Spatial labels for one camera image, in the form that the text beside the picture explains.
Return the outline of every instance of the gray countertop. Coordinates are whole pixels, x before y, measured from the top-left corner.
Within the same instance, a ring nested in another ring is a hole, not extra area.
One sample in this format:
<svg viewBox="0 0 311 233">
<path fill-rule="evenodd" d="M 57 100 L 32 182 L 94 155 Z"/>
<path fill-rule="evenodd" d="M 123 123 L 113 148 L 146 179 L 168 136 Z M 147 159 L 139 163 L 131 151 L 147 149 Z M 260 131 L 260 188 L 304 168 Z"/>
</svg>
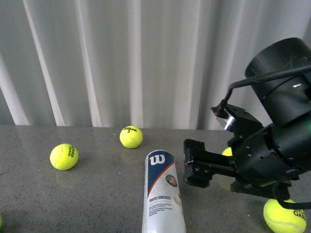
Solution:
<svg viewBox="0 0 311 233">
<path fill-rule="evenodd" d="M 262 215 L 267 199 L 232 193 L 220 185 L 220 176 L 206 189 L 183 183 L 183 141 L 203 141 L 206 150 L 221 153 L 231 133 L 142 129 L 142 144 L 131 150 L 119 142 L 120 131 L 0 126 L 2 232 L 141 232 L 144 160 L 158 149 L 175 157 L 187 233 L 272 232 Z M 79 151 L 78 163 L 68 171 L 50 164 L 51 150 L 61 143 Z M 294 182 L 292 199 L 310 201 L 310 183 L 311 173 Z M 308 221 L 311 211 L 305 213 Z"/>
</svg>

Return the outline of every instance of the tennis ball logo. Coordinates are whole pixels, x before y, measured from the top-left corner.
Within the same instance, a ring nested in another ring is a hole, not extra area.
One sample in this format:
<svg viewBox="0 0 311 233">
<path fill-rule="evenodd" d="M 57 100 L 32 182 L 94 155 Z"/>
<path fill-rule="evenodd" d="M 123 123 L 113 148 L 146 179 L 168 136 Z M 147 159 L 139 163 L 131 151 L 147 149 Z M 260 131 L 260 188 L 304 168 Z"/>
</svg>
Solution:
<svg viewBox="0 0 311 233">
<path fill-rule="evenodd" d="M 304 212 L 302 210 L 294 210 L 293 214 L 306 221 L 306 216 L 305 216 L 305 214 L 304 214 Z"/>
<path fill-rule="evenodd" d="M 136 148 L 142 142 L 142 132 L 136 126 L 127 126 L 120 133 L 120 141 L 126 148 Z"/>
</svg>

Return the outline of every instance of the white cylindrical can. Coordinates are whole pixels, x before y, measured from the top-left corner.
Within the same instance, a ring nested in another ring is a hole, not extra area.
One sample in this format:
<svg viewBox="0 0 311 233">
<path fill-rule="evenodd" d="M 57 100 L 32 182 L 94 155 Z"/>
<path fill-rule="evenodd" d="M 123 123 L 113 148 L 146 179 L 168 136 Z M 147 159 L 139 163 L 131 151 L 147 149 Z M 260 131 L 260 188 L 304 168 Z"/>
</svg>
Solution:
<svg viewBox="0 0 311 233">
<path fill-rule="evenodd" d="M 150 152 L 145 160 L 142 233 L 185 233 L 174 157 L 164 150 Z"/>
</svg>

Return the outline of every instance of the yellow tennis ball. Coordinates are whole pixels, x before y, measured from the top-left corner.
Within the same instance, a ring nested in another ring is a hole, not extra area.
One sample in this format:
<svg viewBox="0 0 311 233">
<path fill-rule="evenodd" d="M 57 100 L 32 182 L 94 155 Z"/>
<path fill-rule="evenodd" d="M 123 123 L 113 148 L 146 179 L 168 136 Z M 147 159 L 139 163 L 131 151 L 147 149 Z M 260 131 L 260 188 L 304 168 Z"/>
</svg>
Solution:
<svg viewBox="0 0 311 233">
<path fill-rule="evenodd" d="M 127 126 L 120 133 L 120 141 L 126 148 L 136 148 L 142 142 L 142 132 L 136 126 Z"/>
<path fill-rule="evenodd" d="M 302 210 L 284 209 L 275 199 L 266 202 L 263 217 L 275 233 L 303 233 L 307 226 L 306 216 Z"/>
<path fill-rule="evenodd" d="M 61 144 L 55 147 L 50 155 L 50 161 L 58 170 L 68 170 L 76 165 L 79 153 L 73 145 Z"/>
<path fill-rule="evenodd" d="M 232 149 L 231 147 L 228 147 L 227 149 L 225 149 L 222 153 L 222 155 L 225 155 L 225 156 L 232 156 Z"/>
</svg>

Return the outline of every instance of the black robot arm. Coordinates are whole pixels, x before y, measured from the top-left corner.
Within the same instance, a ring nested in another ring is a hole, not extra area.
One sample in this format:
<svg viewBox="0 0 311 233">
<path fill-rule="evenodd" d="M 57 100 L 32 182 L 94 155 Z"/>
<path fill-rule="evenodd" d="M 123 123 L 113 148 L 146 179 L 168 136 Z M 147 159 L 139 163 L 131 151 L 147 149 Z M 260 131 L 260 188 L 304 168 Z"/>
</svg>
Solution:
<svg viewBox="0 0 311 233">
<path fill-rule="evenodd" d="M 186 183 L 207 187 L 214 174 L 236 178 L 231 191 L 277 199 L 284 208 L 309 209 L 311 202 L 287 203 L 291 181 L 311 170 L 311 51 L 298 38 L 279 41 L 260 52 L 212 110 L 233 132 L 233 156 L 205 150 L 203 142 L 184 142 Z M 272 119 L 263 127 L 246 110 L 227 103 L 232 90 L 252 85 Z"/>
</svg>

